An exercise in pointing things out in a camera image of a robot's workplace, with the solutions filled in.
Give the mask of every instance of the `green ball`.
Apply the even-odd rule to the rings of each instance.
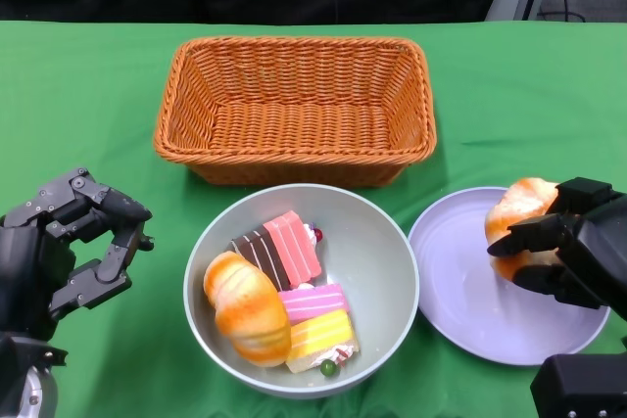
[[[337,364],[330,359],[324,359],[320,364],[320,372],[325,377],[331,377],[337,372]]]

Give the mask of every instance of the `robotic hand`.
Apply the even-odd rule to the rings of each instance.
[[[78,168],[0,218],[0,417],[54,415],[50,369],[65,365],[67,352],[47,342],[67,314],[131,286],[126,269],[135,253],[154,247],[143,233],[151,217]],[[114,239],[103,259],[74,269],[70,244],[110,230]]]
[[[563,264],[526,266],[513,282],[559,302],[609,305],[627,320],[627,195],[608,183],[575,178],[557,186],[546,215],[510,226],[493,256],[557,249]],[[627,354],[559,354],[532,386],[542,418],[627,418]]]

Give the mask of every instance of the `gray bowl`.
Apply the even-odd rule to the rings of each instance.
[[[203,276],[228,241],[293,209],[316,224],[324,240],[316,248],[322,275],[313,284],[340,283],[361,352],[327,379],[313,369],[292,374],[287,366],[249,364],[218,331],[203,292]],[[399,347],[418,306],[418,271],[399,226],[373,203],[345,190],[312,184],[263,190],[226,209],[207,227],[189,257],[183,300],[200,346],[224,370],[261,392],[317,398],[343,392],[376,371]]]

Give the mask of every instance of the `toy cake slice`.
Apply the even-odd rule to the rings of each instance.
[[[328,284],[311,289],[296,289],[278,295],[285,305],[292,325],[333,310],[344,309],[349,311],[344,291],[339,284]]]
[[[285,361],[290,371],[316,367],[337,348],[348,356],[360,350],[346,310],[334,310],[292,327],[292,349]]]
[[[264,224],[283,261],[293,288],[307,283],[322,272],[314,250],[314,240],[297,213],[290,210]]]
[[[290,281],[276,246],[263,226],[231,240],[229,248],[260,269],[277,291],[290,289]]]
[[[277,291],[287,291],[322,272],[315,244],[314,231],[290,210],[231,240],[226,249],[254,264]]]

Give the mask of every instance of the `bread roll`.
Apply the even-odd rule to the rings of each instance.
[[[277,366],[292,347],[287,311],[272,282],[241,255],[225,252],[205,273],[216,325],[235,350],[261,367]]]
[[[522,178],[514,183],[501,201],[488,212],[485,230],[488,244],[492,245],[509,234],[507,228],[528,217],[544,215],[555,198],[555,183],[542,178]],[[513,279],[518,269],[529,264],[561,263],[555,251],[531,252],[525,250],[518,255],[492,258],[495,271],[508,281]]]

